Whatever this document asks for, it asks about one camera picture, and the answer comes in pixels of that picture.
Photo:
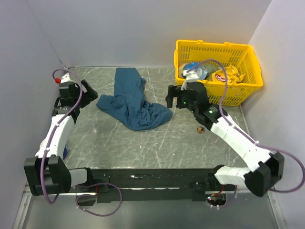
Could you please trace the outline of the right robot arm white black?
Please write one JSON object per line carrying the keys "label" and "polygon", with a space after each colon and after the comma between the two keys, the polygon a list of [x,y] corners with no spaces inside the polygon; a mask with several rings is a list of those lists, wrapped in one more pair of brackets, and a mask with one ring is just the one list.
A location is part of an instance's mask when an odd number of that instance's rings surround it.
{"label": "right robot arm white black", "polygon": [[173,106],[174,98],[177,99],[178,108],[188,109],[199,124],[223,139],[246,163],[246,167],[220,166],[208,178],[211,189],[219,190],[224,185],[243,186],[252,194],[262,197],[282,178],[284,156],[253,143],[253,139],[239,128],[224,109],[209,102],[202,83],[187,83],[185,89],[180,85],[170,85],[165,98],[168,108]]}

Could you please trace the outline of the blue t-shirt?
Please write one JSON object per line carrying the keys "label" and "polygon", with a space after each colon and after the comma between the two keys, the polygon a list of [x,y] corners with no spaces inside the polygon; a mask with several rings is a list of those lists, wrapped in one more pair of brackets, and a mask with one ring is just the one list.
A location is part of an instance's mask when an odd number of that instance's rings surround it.
{"label": "blue t-shirt", "polygon": [[136,68],[117,68],[114,92],[101,95],[96,106],[133,131],[151,130],[170,121],[172,111],[145,99],[146,81]]}

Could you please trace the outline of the small round brooch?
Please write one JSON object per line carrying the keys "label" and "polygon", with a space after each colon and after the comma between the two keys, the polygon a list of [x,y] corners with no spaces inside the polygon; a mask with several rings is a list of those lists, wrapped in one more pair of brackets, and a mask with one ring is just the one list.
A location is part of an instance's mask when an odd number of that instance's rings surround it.
{"label": "small round brooch", "polygon": [[204,127],[202,126],[197,127],[197,132],[203,134],[205,132]]}

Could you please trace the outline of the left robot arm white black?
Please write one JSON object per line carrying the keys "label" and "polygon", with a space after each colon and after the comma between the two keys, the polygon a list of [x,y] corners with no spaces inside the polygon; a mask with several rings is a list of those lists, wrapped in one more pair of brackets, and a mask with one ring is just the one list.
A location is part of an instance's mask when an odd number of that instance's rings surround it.
{"label": "left robot arm white black", "polygon": [[86,82],[81,85],[62,80],[59,85],[60,96],[56,99],[52,111],[51,126],[35,157],[27,158],[24,171],[34,196],[69,192],[78,186],[88,192],[94,187],[94,179],[89,168],[68,169],[63,161],[68,137],[76,124],[80,109],[98,97],[98,94]]}

